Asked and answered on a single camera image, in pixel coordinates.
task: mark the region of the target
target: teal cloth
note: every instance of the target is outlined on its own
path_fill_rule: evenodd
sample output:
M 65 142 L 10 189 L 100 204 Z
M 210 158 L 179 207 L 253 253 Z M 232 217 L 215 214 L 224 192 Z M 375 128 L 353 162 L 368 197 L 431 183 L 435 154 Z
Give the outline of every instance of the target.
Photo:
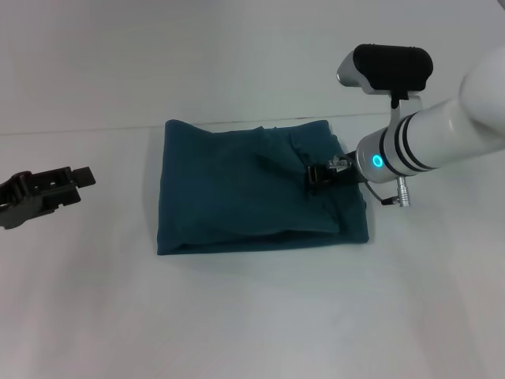
M 305 167 L 335 154 L 326 121 L 228 133 L 167 122 L 158 255 L 367 242 L 357 185 L 305 191 Z

